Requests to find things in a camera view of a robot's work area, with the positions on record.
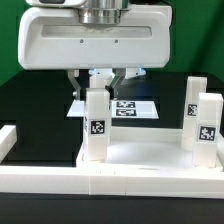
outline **white base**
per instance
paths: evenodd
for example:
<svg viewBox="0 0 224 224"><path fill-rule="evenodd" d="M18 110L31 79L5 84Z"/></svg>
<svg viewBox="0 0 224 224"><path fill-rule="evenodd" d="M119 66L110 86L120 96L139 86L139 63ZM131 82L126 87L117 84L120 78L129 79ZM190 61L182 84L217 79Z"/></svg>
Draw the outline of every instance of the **white base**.
<svg viewBox="0 0 224 224"><path fill-rule="evenodd" d="M112 127L107 159L103 162L84 161L82 145L76 164L78 168L112 172L121 168L222 172L223 166L218 157L214 168L194 166L193 152L181 149L181 136L180 129Z"/></svg>
<svg viewBox="0 0 224 224"><path fill-rule="evenodd" d="M224 199L224 173L220 172L222 165L219 160L214 169L191 167L187 159L190 158L190 152L180 153L181 149L178 147L182 130L119 128L120 131L118 131L117 129L112 128L111 131L114 143L109 150L111 153L109 153L108 161L118 162L120 160L120 163L123 163L124 160L129 161L126 165L86 163L81 160L82 151L80 151L77 158L79 168L0 166L0 192ZM141 132L138 133L141 135L136 135L136 131L140 130ZM157 144L157 150L151 149L143 157L143 154L139 156L139 151L131 146L126 148L128 152L133 153L129 154L128 158L125 158L124 154L115 157L114 155L117 153L116 150L113 150L114 144L121 138L125 140L124 144L128 138L136 142L141 141L145 147L141 152L146 153L148 144L151 146ZM165 141L165 144L170 147L165 149L165 145L162 143L153 143L159 141ZM224 139L221 136L218 152L220 161L224 161ZM130 158L138 158L138 160L130 161ZM140 164L139 158L143 159L145 163Z"/></svg>

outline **green wall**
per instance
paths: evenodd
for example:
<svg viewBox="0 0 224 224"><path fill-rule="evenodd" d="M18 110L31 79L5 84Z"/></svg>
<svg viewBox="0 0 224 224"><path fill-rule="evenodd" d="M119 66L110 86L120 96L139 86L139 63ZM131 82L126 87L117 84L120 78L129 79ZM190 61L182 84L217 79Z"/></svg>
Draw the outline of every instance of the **green wall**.
<svg viewBox="0 0 224 224"><path fill-rule="evenodd" d="M224 1L170 0L175 10L171 58L163 71L209 72L224 81ZM0 0L0 85L22 68L17 62L25 0Z"/></svg>

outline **white block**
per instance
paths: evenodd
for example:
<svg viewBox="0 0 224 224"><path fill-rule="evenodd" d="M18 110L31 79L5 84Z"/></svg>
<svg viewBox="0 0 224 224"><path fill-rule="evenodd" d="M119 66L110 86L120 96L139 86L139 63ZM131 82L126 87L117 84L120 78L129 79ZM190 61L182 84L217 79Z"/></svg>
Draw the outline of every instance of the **white block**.
<svg viewBox="0 0 224 224"><path fill-rule="evenodd" d="M214 168L216 165L217 144L196 142L194 145L193 164Z"/></svg>
<svg viewBox="0 0 224 224"><path fill-rule="evenodd" d="M196 119L186 117L183 124L183 137L193 138L196 134Z"/></svg>
<svg viewBox="0 0 224 224"><path fill-rule="evenodd" d="M87 89L85 116L87 119L107 118L109 114L109 92L105 89Z"/></svg>
<svg viewBox="0 0 224 224"><path fill-rule="evenodd" d="M84 140L84 160L105 160L107 158L107 136L88 137Z"/></svg>
<svg viewBox="0 0 224 224"><path fill-rule="evenodd" d="M126 178L116 175L96 175L89 178L90 195L125 195Z"/></svg>
<svg viewBox="0 0 224 224"><path fill-rule="evenodd" d="M89 86L90 86L90 88L105 88L105 86L109 86L110 85L112 79L113 79L113 75L110 74L110 73L107 73L107 74L101 74L101 73L94 74L89 79Z"/></svg>
<svg viewBox="0 0 224 224"><path fill-rule="evenodd" d="M5 125L0 131L0 162L5 158L16 141L16 127Z"/></svg>
<svg viewBox="0 0 224 224"><path fill-rule="evenodd" d="M0 167L0 192L89 194L89 174L75 168Z"/></svg>
<svg viewBox="0 0 224 224"><path fill-rule="evenodd" d="M205 93L207 86L207 78L203 77L188 77L186 103L197 104L198 94Z"/></svg>
<svg viewBox="0 0 224 224"><path fill-rule="evenodd" d="M197 123L219 126L222 117L223 98L221 94L200 93Z"/></svg>

